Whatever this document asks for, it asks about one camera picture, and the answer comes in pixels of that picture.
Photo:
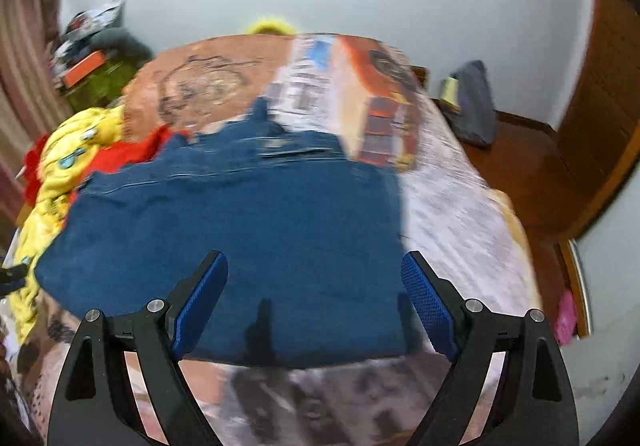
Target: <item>bed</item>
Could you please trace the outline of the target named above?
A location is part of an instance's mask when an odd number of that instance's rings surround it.
[[[257,95],[290,131],[334,133],[350,159],[392,165],[402,192],[402,244],[419,250],[464,298],[523,315],[540,307],[524,232],[506,195],[469,164],[404,55],[366,38],[332,34],[226,36],[171,48],[122,98],[124,139],[163,124],[214,133]],[[12,374],[46,437],[56,381],[78,320],[46,292]],[[127,354],[145,429],[163,440],[140,366]],[[477,436],[500,372],[496,355],[465,439]],[[422,349],[321,368],[258,368],[183,360],[180,368],[224,444],[373,445],[403,440],[423,417],[449,363]]]

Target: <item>curtain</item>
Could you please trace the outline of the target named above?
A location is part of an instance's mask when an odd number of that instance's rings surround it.
[[[0,216],[12,222],[22,206],[15,175],[23,155],[71,115],[49,72],[58,3],[0,0]]]

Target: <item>blue gripper pad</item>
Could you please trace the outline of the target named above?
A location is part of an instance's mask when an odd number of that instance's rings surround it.
[[[228,278],[226,257],[218,253],[193,294],[184,304],[175,320],[175,337],[172,343],[172,356],[175,361],[191,352],[198,343],[213,309],[225,288]]]
[[[454,319],[411,252],[402,258],[401,273],[404,289],[433,348],[453,363],[460,353],[460,347],[456,343]]]

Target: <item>folded blue clothing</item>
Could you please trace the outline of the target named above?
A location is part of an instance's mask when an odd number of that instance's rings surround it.
[[[419,346],[401,283],[392,167],[346,159],[334,135],[288,133],[258,98],[244,121],[150,162],[95,172],[36,267],[82,317],[138,311],[209,251],[229,277],[192,358],[306,368]]]

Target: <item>red clothing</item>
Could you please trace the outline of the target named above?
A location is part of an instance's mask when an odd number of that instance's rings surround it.
[[[40,163],[40,156],[48,139],[48,133],[40,137],[24,156],[24,173],[22,174],[26,183],[23,193],[24,203],[31,207],[36,205],[38,191],[40,191],[40,187],[42,186],[38,178],[38,164]]]
[[[187,132],[180,133],[185,137],[190,135]],[[140,142],[118,141],[113,143],[108,148],[103,148],[95,154],[94,159],[84,169],[84,172],[82,172],[80,181],[94,171],[115,173],[125,164],[150,161],[156,156],[156,153],[158,153],[162,145],[171,139],[174,134],[175,132],[171,131],[167,125],[163,125],[153,130],[153,132]],[[72,203],[76,199],[76,194],[76,190],[71,192],[69,203]]]

